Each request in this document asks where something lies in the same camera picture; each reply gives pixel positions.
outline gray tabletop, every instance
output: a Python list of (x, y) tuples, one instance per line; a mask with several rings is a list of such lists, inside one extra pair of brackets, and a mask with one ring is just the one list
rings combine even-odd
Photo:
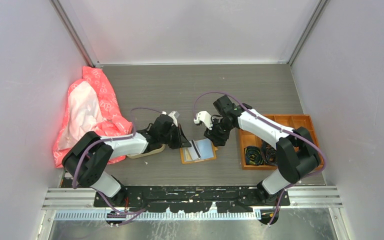
[[(179, 123), (189, 140), (204, 138), (204, 126), (193, 123), (195, 99), (208, 91), (225, 91), (251, 105), (261, 114), (302, 114), (300, 100), (286, 64), (223, 65), (105, 65), (121, 114), (133, 120), (134, 107), (148, 107), (180, 113)], [(202, 97), (197, 111), (216, 114), (213, 102), (220, 94)], [(157, 113), (134, 112), (138, 129), (153, 123)], [(271, 171), (242, 170), (237, 130), (230, 133), (226, 146), (219, 147), (217, 159), (182, 164), (178, 149), (138, 159), (125, 159), (107, 166), (106, 171), (125, 185), (255, 185)], [(321, 175), (302, 181), (324, 184)]]

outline wooden tray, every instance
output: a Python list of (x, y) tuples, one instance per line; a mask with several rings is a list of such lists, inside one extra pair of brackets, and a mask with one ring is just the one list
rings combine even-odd
[[(319, 141), (317, 140), (316, 133), (314, 131), (313, 123), (311, 121), (310, 115), (304, 114), (270, 114), (264, 115), (266, 118), (275, 121), (276, 123), (282, 124), (287, 127), (291, 127), (297, 129), (299, 127), (306, 128), (312, 137), (313, 142), (317, 147), (319, 147)], [(257, 146), (260, 147), (262, 145), (262, 140), (255, 136), (254, 134), (239, 129), (238, 131), (239, 143), (240, 143), (240, 152), (241, 154), (241, 165), (244, 170), (276, 170), (277, 166), (270, 165), (247, 165), (245, 162), (244, 149), (248, 146)], [(323, 167), (324, 161), (320, 156), (321, 164), (316, 168), (316, 170), (321, 169)]]

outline purple cable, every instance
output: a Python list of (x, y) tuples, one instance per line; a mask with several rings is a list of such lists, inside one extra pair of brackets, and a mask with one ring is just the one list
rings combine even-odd
[(134, 211), (134, 212), (125, 212), (125, 211), (120, 211), (118, 209), (116, 209), (111, 203), (110, 201), (108, 201), (107, 197), (105, 196), (105, 194), (103, 194), (101, 191), (98, 191), (96, 190), (97, 193), (102, 197), (103, 201), (108, 205), (108, 207), (110, 207), (114, 212), (116, 213), (119, 213), (121, 214), (122, 216), (125, 216), (125, 215), (135, 215), (135, 214), (141, 214), (143, 211), (142, 209), (139, 210), (139, 211)]
[[(136, 126), (135, 126), (135, 118), (133, 116), (133, 111), (134, 110), (138, 110), (138, 109), (144, 109), (144, 110), (151, 110), (151, 111), (154, 111), (154, 112), (157, 112), (157, 113), (162, 113), (161, 111), (159, 110), (155, 110), (155, 109), (152, 109), (152, 108), (148, 108), (148, 107), (135, 107), (135, 108), (132, 108), (130, 110), (130, 117), (132, 118), (131, 120), (131, 124), (132, 124), (132, 134), (129, 134), (127, 136), (118, 136), (118, 137), (112, 137), (112, 138), (105, 138), (105, 139), (100, 139), (98, 141), (95, 141), (94, 143), (92, 143), (91, 145), (89, 145), (83, 152), (83, 154), (81, 155), (78, 163), (77, 163), (77, 167), (75, 168), (75, 172), (74, 172), (74, 176), (73, 176), (73, 180), (72, 180), (72, 188), (73, 189), (76, 189), (78, 187), (77, 185), (77, 179), (79, 177), (79, 170), (80, 170), (80, 166), (82, 165), (83, 161), (85, 160), (85, 157), (86, 155), (89, 153), (89, 151), (97, 144), (99, 143), (104, 143), (104, 142), (108, 142), (108, 141), (118, 141), (118, 140), (126, 140), (126, 139), (131, 139), (135, 136), (136, 134)], [(113, 205), (111, 205), (111, 203), (108, 201), (107, 197), (100, 191), (96, 190), (99, 195), (103, 198), (103, 200), (105, 201), (105, 203), (108, 205), (108, 207), (110, 207), (113, 211), (117, 212), (117, 213), (120, 213), (122, 214), (121, 217), (125, 217), (126, 215), (134, 215), (132, 218), (128, 219), (128, 220), (125, 220), (123, 221), (121, 224), (119, 224), (119, 226), (121, 225), (126, 225), (128, 223), (130, 223), (131, 221), (133, 221), (135, 218), (137, 218), (141, 213), (145, 212), (145, 208), (139, 210), (139, 211), (136, 211), (136, 212), (122, 212), (122, 211), (119, 211), (117, 210)], [(102, 228), (104, 227), (101, 227), (99, 229), (97, 229), (96, 231), (92, 232), (91, 234), (88, 234), (86, 236), (83, 236), (83, 237), (77, 237), (77, 238), (73, 238), (73, 239), (76, 239), (76, 240), (81, 240), (81, 239), (86, 239), (86, 238), (89, 238), (90, 236), (92, 236), (93, 234), (95, 234), (97, 231), (101, 230)]]
[(79, 171), (80, 171), (80, 166), (82, 165), (83, 161), (85, 160), (85, 157), (86, 155), (89, 153), (89, 151), (97, 144), (100, 144), (100, 143), (104, 143), (104, 142), (108, 142), (108, 141), (119, 141), (119, 140), (126, 140), (126, 139), (131, 139), (135, 136), (136, 134), (136, 126), (135, 126), (135, 118), (133, 116), (133, 111), (134, 110), (138, 110), (138, 109), (145, 109), (145, 110), (151, 110), (151, 111), (154, 111), (154, 112), (157, 112), (157, 113), (162, 113), (161, 111), (158, 111), (158, 110), (155, 110), (155, 109), (152, 109), (152, 108), (148, 108), (148, 107), (135, 107), (135, 108), (132, 108), (132, 110), (130, 110), (130, 117), (132, 118), (131, 120), (131, 124), (133, 126), (133, 131), (132, 131), (132, 134), (129, 134), (129, 135), (126, 135), (126, 136), (117, 136), (117, 137), (112, 137), (112, 138), (105, 138), (105, 139), (100, 139), (98, 141), (95, 141), (94, 143), (90, 144), (83, 152), (83, 154), (81, 155), (78, 163), (77, 163), (77, 167), (75, 168), (75, 172), (74, 172), (74, 176), (73, 176), (73, 181), (72, 181), (72, 188), (73, 189), (76, 189), (78, 187), (77, 185), (77, 179), (79, 178)]
[[(224, 92), (224, 91), (208, 91), (208, 92), (205, 92), (205, 93), (201, 94), (198, 98), (196, 98), (195, 102), (193, 103), (193, 109), (192, 109), (192, 112), (193, 112), (193, 117), (194, 117), (194, 118), (196, 118), (196, 116), (197, 116), (197, 113), (196, 113), (196, 111), (195, 111), (195, 106), (196, 106), (198, 100), (199, 100), (202, 96), (205, 96), (205, 95), (208, 95), (208, 94), (223, 94), (223, 95), (227, 95), (227, 96), (231, 97), (233, 100), (235, 100), (235, 101), (236, 101), (236, 102), (237, 102), (237, 103), (238, 103), (238, 104), (239, 104), (239, 105), (240, 105), (240, 106), (241, 106), (247, 113), (249, 113), (251, 116), (256, 117), (258, 120), (262, 121), (263, 123), (269, 125), (270, 127), (274, 128), (274, 129), (276, 129), (276, 130), (283, 131), (283, 132), (285, 132), (285, 133), (287, 133), (287, 134), (289, 134), (289, 135), (291, 135), (291, 136), (294, 136), (295, 138), (297, 138), (297, 139), (299, 139), (299, 140), (305, 142), (306, 144), (308, 144), (308, 145), (310, 145), (312, 148), (314, 148), (314, 149), (321, 155), (321, 157), (324, 159), (323, 167), (321, 167), (321, 168), (320, 168), (319, 170), (317, 170), (317, 171), (311, 172), (311, 173), (309, 173), (309, 174), (303, 176), (302, 179), (307, 178), (307, 177), (310, 177), (310, 176), (313, 176), (313, 175), (315, 175), (315, 174), (319, 174), (319, 173), (321, 173), (323, 170), (325, 170), (325, 168), (326, 168), (327, 157), (326, 157), (326, 155), (322, 152), (322, 150), (320, 150), (320, 148), (318, 148), (314, 143), (312, 143), (312, 142), (309, 141), (308, 139), (306, 139), (306, 138), (304, 138), (304, 137), (302, 137), (302, 136), (300, 136), (300, 135), (298, 135), (298, 134), (296, 134), (296, 133), (294, 133), (294, 132), (292, 132), (292, 131), (289, 131), (289, 130), (286, 130), (286, 129), (282, 129), (281, 127), (279, 127), (279, 126), (277, 126), (277, 125), (275, 125), (275, 124), (273, 124), (273, 123), (267, 121), (266, 119), (264, 119), (264, 118), (262, 118), (262, 117), (260, 117), (260, 116), (257, 116), (255, 113), (253, 113), (252, 111), (250, 111), (247, 107), (245, 107), (244, 104), (243, 104), (241, 101), (239, 101), (236, 97), (230, 95), (230, 94), (227, 93), (227, 92)], [(293, 186), (292, 183), (289, 184), (288, 186), (286, 186), (286, 187), (283, 189), (282, 193), (280, 194), (279, 201), (278, 201), (278, 203), (277, 203), (277, 205), (276, 205), (276, 208), (275, 208), (275, 210), (274, 210), (274, 214), (273, 214), (273, 216), (271, 217), (270, 221), (268, 222), (268, 226), (269, 226), (269, 227), (270, 227), (270, 224), (272, 223), (273, 219), (275, 219), (275, 215), (276, 215), (277, 212), (278, 212), (278, 209), (279, 209), (279, 206), (280, 206), (280, 202), (281, 202), (281, 198), (282, 198), (283, 194), (285, 193), (285, 189), (290, 188), (290, 187), (292, 187), (292, 186)]]

